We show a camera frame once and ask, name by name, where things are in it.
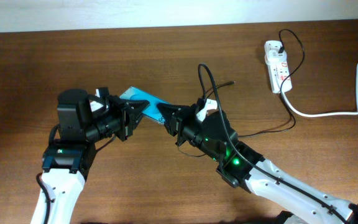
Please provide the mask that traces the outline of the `blue Galaxy S25 smartphone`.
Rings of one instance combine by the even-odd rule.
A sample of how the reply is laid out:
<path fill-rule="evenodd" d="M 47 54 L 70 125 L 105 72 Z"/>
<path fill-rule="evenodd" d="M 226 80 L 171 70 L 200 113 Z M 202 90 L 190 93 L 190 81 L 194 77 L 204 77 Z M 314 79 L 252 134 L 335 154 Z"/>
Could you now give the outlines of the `blue Galaxy S25 smartphone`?
<path fill-rule="evenodd" d="M 120 98 L 125 100 L 147 100 L 150 102 L 150 105 L 143 111 L 143 114 L 151 119 L 152 121 L 155 121 L 158 123 L 158 115 L 161 114 L 159 110 L 157 109 L 158 103 L 167 103 L 164 100 L 161 100 L 160 98 L 157 98 L 156 96 L 151 95 L 150 93 L 147 93 L 146 91 L 143 91 L 141 89 L 138 89 L 134 86 L 131 86 L 128 88 L 124 93 L 120 95 Z"/>

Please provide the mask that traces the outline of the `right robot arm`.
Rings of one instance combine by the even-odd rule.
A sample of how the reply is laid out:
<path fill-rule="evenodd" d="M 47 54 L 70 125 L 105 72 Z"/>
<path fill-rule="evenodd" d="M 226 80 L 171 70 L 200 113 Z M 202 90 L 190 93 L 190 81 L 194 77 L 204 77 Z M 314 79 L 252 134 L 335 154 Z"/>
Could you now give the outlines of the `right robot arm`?
<path fill-rule="evenodd" d="M 157 108 L 178 146 L 188 142 L 218 162 L 217 173 L 231 187 L 285 208 L 287 223 L 358 223 L 358 203 L 319 191 L 279 169 L 238 139 L 222 110 L 199 120 L 197 104 L 159 103 Z"/>

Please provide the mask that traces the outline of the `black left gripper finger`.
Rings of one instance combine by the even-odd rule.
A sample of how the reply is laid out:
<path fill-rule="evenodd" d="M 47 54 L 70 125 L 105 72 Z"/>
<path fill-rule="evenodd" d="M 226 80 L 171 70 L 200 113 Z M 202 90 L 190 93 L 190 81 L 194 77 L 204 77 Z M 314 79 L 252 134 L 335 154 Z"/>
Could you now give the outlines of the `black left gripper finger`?
<path fill-rule="evenodd" d="M 147 100 L 126 100 L 129 108 L 135 113 L 142 113 L 149 105 Z"/>
<path fill-rule="evenodd" d="M 139 113 L 137 114 L 136 116 L 134 116 L 134 119 L 133 119 L 133 126 L 132 126 L 132 129 L 135 130 L 138 125 L 140 124 L 141 120 L 143 118 L 143 113 Z"/>

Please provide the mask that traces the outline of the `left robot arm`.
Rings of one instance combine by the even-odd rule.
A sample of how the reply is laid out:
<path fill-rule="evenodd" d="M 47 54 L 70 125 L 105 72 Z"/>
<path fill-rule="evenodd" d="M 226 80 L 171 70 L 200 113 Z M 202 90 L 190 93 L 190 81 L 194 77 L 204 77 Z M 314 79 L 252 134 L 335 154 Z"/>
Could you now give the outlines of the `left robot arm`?
<path fill-rule="evenodd" d="M 50 131 L 36 181 L 40 195 L 32 223 L 69 223 L 103 139 L 125 141 L 149 106 L 147 100 L 125 100 L 99 88 L 95 95 L 69 89 L 58 96 L 58 124 Z"/>

